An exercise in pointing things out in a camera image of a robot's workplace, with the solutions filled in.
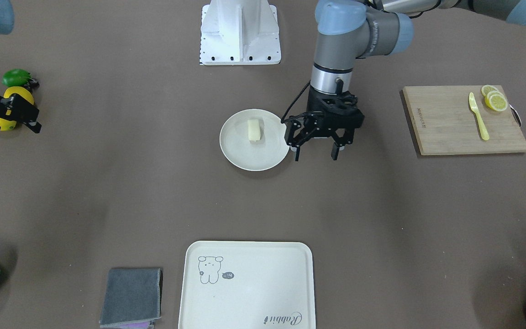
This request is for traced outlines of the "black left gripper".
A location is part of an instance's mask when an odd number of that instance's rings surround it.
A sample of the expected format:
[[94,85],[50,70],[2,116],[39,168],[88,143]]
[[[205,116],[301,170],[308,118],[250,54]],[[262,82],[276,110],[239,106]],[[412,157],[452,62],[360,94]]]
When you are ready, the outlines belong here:
[[313,138],[332,138],[332,160],[339,152],[353,143],[356,129],[363,124],[365,116],[357,107],[358,98],[346,91],[336,95],[324,94],[311,88],[305,112],[285,120],[284,141],[300,157],[301,146]]

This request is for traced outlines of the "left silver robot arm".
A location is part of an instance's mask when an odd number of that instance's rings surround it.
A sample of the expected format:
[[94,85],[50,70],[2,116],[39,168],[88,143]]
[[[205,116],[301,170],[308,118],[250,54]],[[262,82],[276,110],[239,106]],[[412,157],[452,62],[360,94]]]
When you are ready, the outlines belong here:
[[405,51],[415,30],[412,19],[434,9],[461,8],[526,26],[526,0],[320,0],[318,36],[305,112],[284,114],[284,141],[299,160],[310,139],[333,139],[331,157],[353,143],[365,119],[349,92],[355,60]]

